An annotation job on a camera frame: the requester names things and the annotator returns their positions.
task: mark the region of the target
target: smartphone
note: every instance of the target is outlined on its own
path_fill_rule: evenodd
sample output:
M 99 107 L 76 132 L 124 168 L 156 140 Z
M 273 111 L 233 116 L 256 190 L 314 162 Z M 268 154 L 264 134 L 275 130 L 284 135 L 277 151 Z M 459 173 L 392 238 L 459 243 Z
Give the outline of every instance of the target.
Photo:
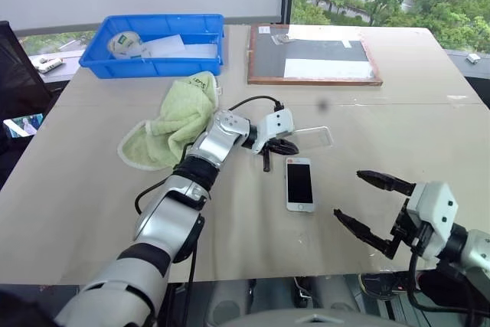
M 29 137 L 36 134 L 43 121 L 43 114 L 19 116 L 18 118 L 5 119 L 4 126 L 10 138 Z
M 309 159 L 286 158 L 286 208 L 290 211 L 315 210 L 310 166 Z

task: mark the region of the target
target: green towel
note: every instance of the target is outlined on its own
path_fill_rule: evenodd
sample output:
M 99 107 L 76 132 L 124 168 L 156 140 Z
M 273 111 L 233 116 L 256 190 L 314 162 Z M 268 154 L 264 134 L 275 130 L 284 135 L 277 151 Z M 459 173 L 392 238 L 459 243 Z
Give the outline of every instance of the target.
M 160 109 L 160 116 L 137 124 L 117 148 L 119 157 L 141 170 L 177 164 L 187 143 L 201 134 L 217 109 L 213 74 L 201 72 L 176 80 Z

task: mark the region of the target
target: beige tabletop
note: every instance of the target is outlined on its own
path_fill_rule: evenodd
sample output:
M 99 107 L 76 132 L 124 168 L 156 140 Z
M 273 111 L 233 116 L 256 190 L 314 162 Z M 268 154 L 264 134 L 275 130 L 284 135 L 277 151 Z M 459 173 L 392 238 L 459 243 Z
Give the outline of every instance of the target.
M 230 155 L 203 210 L 196 280 L 405 270 L 405 246 L 387 260 L 332 215 L 340 208 L 388 237 L 404 198 L 357 179 L 358 169 L 447 181 L 458 223 L 490 231 L 490 115 L 427 30 L 361 29 L 381 87 L 247 85 L 249 31 L 225 30 L 220 105 L 270 94 L 296 128 L 327 126 L 333 142 L 300 154 L 312 160 L 314 214 L 286 210 L 283 156 L 265 173 L 261 156 Z M 169 170 L 130 168 L 116 147 L 157 115 L 172 80 L 99 80 L 80 68 L 0 192 L 0 283 L 85 283 L 129 246 L 134 197 Z M 256 101 L 237 113 L 257 121 L 271 109 Z M 188 270 L 188 261 L 174 265 L 170 280 Z

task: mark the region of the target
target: phone screen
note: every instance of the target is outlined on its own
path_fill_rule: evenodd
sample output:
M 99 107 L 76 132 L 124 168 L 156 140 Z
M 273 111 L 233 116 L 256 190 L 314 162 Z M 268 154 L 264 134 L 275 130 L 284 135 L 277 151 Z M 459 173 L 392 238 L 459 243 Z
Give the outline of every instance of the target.
M 3 123 L 7 127 L 7 133 L 10 137 L 19 138 L 36 134 L 42 121 L 43 114 L 35 114 L 5 119 Z
M 309 165 L 287 164 L 288 202 L 313 203 L 312 178 Z

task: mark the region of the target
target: blue plastic crate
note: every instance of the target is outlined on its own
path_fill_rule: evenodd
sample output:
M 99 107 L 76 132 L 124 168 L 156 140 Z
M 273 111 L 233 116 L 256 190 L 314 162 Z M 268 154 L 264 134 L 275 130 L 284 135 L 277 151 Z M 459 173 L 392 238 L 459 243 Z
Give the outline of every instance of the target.
M 101 24 L 80 59 L 99 78 L 190 76 L 209 70 L 215 76 L 223 65 L 222 15 L 111 15 Z M 179 34 L 184 44 L 216 44 L 217 56 L 200 58 L 115 59 L 107 50 L 112 36 L 134 31 L 143 42 Z

